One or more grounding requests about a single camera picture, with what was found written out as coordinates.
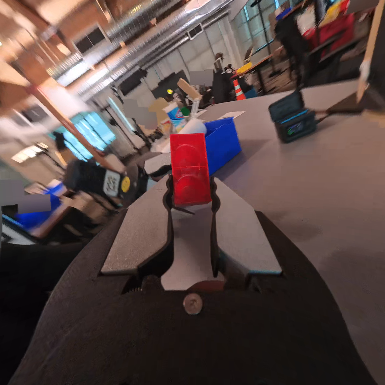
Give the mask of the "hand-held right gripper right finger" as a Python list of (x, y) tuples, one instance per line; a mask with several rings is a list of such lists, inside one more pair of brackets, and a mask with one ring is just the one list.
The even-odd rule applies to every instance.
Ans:
[(210, 259), (213, 276), (280, 275), (280, 266), (254, 208), (216, 177), (211, 179)]

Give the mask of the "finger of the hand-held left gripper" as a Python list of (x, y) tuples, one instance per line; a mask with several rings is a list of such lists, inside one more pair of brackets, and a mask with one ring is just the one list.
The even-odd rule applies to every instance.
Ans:
[(144, 162), (144, 171), (152, 180), (161, 180), (172, 172), (171, 153), (159, 153)]

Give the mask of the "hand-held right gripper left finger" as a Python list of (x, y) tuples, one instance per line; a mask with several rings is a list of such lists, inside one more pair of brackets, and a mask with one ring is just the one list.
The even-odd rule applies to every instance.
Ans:
[(174, 261), (172, 176), (166, 175), (128, 207), (100, 273), (161, 277)]

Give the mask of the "red plastic block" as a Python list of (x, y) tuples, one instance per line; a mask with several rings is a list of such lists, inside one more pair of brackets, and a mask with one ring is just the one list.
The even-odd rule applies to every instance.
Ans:
[(180, 207), (212, 201), (205, 135), (171, 134), (174, 204)]

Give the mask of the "white paper roll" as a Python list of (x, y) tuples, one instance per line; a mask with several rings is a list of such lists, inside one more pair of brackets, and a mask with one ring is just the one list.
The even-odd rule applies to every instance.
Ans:
[(204, 134), (207, 133), (207, 128), (202, 120), (197, 118), (191, 118), (178, 134)]

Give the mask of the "blue plastic bin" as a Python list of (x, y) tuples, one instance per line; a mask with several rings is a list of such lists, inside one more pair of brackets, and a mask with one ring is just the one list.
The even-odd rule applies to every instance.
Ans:
[(234, 118), (204, 123), (209, 175), (212, 176), (241, 152)]

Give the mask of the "white wipes canister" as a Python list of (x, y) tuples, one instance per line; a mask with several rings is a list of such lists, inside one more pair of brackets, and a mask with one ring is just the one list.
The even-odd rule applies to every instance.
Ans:
[(167, 114), (172, 124), (172, 129), (170, 129), (170, 133), (179, 133), (185, 127), (187, 122), (178, 104), (176, 102), (171, 102), (163, 108), (163, 111)]

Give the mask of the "dark charging case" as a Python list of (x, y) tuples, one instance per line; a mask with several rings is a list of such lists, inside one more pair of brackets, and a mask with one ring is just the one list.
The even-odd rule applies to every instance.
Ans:
[(315, 111), (305, 107), (300, 90), (272, 103), (268, 111), (282, 143), (291, 143), (316, 130)]

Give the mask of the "dark smartphone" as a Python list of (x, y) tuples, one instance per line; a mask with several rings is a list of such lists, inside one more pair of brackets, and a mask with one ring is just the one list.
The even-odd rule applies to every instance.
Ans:
[(364, 107), (357, 101), (357, 94), (354, 92), (326, 110), (327, 115), (356, 115), (364, 111)]

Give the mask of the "black office chair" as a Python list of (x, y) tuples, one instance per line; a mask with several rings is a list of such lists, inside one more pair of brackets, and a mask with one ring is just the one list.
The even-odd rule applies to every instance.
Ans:
[(296, 88), (304, 86), (309, 64), (309, 45), (302, 36), (293, 15), (288, 15), (277, 21), (275, 38), (280, 41), (291, 61), (291, 69), (296, 74)]

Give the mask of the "red basket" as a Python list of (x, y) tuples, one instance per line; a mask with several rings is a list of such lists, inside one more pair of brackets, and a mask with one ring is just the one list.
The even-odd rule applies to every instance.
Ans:
[(339, 39), (334, 41), (332, 44), (330, 50), (333, 51), (353, 40), (354, 22), (355, 17), (352, 13), (343, 15), (324, 26), (318, 27), (318, 37), (316, 35), (315, 28), (307, 30), (303, 34), (303, 37), (307, 40), (309, 47), (311, 49), (315, 49), (320, 44), (323, 44), (326, 40), (342, 33)]

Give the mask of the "black wood-framed board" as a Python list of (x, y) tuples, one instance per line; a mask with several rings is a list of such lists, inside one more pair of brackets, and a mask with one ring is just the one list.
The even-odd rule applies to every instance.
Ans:
[(385, 98), (384, 4), (384, 0), (380, 0), (375, 9), (356, 92), (357, 103), (378, 110), (384, 110)]

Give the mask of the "wooden post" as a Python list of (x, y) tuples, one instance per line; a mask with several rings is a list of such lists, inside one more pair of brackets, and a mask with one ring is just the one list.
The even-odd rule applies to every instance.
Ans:
[(42, 91), (40, 87), (32, 84), (24, 88), (27, 94), (36, 97), (61, 123), (61, 125), (63, 125), (72, 135), (74, 135), (74, 137), (93, 155), (97, 163), (108, 170), (121, 172), (120, 168), (114, 167), (113, 164), (111, 164), (104, 156), (101, 155), (100, 151), (98, 151), (86, 140), (86, 138), (77, 130), (70, 119), (57, 108), (57, 106), (47, 97), (47, 95)]

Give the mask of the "silver air duct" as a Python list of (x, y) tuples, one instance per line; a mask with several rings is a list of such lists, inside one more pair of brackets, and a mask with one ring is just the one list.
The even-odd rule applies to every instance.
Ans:
[(110, 42), (129, 40), (138, 33), (141, 34), (151, 20), (157, 19), (155, 34), (180, 28), (187, 30), (204, 21), (209, 16), (227, 8), (232, 1), (142, 1), (129, 9), (118, 21), (101, 27), (105, 38)]

